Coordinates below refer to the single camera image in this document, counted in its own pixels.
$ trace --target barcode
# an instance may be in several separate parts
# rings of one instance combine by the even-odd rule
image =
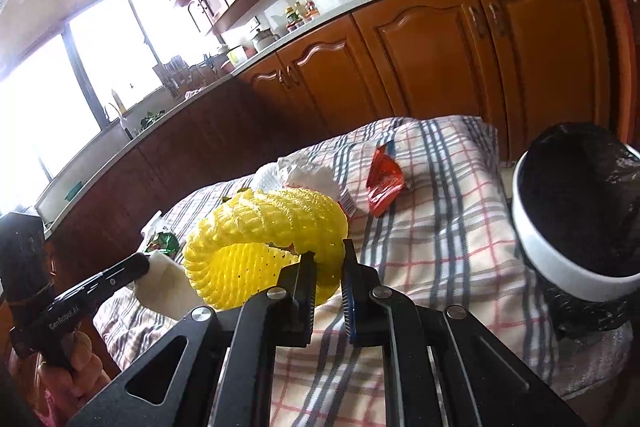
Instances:
[[[353,200],[350,192],[346,188],[345,190],[343,190],[342,194],[340,194],[340,201],[338,202],[338,204],[340,204],[342,211],[348,219],[351,219],[351,217],[353,217],[353,214],[355,214],[356,210],[358,209],[356,206],[356,202]]]

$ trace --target silver screw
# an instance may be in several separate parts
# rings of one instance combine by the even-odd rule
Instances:
[[[371,294],[376,299],[388,299],[392,295],[391,288],[389,286],[376,286],[371,290]]]
[[[269,288],[267,290],[267,297],[272,301],[279,301],[280,299],[284,299],[287,296],[287,291],[284,288],[280,288],[278,286],[274,286],[273,288]]]
[[[191,318],[198,322],[208,321],[210,316],[211,310],[206,306],[199,306],[191,312]]]
[[[447,315],[455,321],[462,320],[466,317],[466,310],[462,306],[454,304],[447,308]]]

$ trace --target human hand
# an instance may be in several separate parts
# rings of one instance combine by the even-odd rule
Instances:
[[[102,370],[102,361],[92,352],[91,340],[81,331],[74,333],[70,362],[75,370],[73,375],[47,362],[38,368],[40,380],[66,419],[71,418],[111,381]]]

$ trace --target white container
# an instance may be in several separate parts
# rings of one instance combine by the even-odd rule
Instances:
[[[627,148],[640,158],[633,148]],[[513,223],[527,257],[536,270],[561,290],[585,301],[614,301],[640,288],[640,273],[629,277],[608,277],[594,273],[567,259],[542,236],[530,221],[520,199],[518,179],[527,153],[518,160],[513,173]]]

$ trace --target black trash bag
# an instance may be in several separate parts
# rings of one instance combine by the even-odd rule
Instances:
[[[562,123],[532,143],[518,188],[556,250],[610,277],[640,272],[640,159],[593,123]]]

